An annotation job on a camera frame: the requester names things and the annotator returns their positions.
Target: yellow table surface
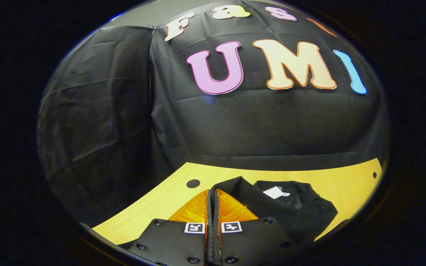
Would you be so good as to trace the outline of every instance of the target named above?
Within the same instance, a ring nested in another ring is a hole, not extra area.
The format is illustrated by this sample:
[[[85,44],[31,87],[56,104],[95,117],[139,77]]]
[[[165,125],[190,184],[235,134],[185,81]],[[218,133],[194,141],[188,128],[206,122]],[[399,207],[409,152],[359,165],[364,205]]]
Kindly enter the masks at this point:
[[[377,188],[381,173],[381,165],[376,158],[347,167],[309,171],[242,170],[186,163],[144,197],[93,227],[93,230],[116,245],[132,241],[140,237],[153,219],[169,219],[203,190],[242,176],[251,184],[258,180],[309,183],[320,197],[333,202],[338,214],[318,239],[343,220],[352,218],[364,206]],[[199,180],[200,185],[188,188],[186,183],[189,180]]]

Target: wooden table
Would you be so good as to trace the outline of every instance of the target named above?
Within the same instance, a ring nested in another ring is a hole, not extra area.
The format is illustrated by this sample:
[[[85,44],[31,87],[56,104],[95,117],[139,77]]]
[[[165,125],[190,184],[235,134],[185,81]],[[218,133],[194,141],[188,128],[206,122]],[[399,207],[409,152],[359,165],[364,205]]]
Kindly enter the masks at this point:
[[[144,197],[93,227],[93,230],[116,245],[132,241],[139,238],[153,219],[169,219],[203,190],[241,175],[251,184],[258,180],[309,183],[318,195],[333,202],[338,214],[318,239],[343,220],[357,214],[379,185],[381,173],[381,165],[376,158],[347,167],[310,171],[242,170],[186,163]],[[188,188],[186,183],[189,180],[199,180],[200,185]]]

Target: black cloth item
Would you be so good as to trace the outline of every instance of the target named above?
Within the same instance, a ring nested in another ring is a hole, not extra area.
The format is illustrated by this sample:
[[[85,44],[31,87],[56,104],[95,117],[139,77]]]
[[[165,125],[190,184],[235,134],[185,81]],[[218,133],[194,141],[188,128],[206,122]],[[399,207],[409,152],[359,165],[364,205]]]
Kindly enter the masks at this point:
[[[272,199],[263,193],[275,186],[290,196]],[[237,177],[214,185],[215,189],[228,193],[257,217],[274,217],[297,246],[313,243],[338,213],[332,202],[321,198],[307,183],[258,181],[252,185]]]

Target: clothing tag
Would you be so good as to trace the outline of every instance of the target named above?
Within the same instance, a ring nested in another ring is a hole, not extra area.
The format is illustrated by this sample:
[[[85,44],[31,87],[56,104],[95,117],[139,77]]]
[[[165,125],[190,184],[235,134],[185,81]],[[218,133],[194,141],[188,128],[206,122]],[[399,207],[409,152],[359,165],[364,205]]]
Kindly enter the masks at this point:
[[[281,197],[281,196],[289,196],[290,195],[290,193],[282,192],[282,190],[280,190],[279,187],[273,187],[273,188],[267,189],[266,191],[264,191],[264,193],[267,196],[269,196],[273,199],[277,199],[278,197]]]

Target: letter u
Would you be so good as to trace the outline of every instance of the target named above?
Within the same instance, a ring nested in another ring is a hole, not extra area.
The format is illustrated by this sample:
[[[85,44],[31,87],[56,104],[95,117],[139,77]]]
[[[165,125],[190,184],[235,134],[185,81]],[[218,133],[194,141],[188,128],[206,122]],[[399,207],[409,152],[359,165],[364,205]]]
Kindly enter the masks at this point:
[[[192,66],[193,76],[198,88],[207,94],[224,94],[235,90],[243,81],[243,69],[238,48],[240,42],[225,42],[216,47],[216,51],[223,54],[228,68],[228,77],[216,81],[211,76],[207,58],[210,52],[203,50],[189,56],[186,62]]]

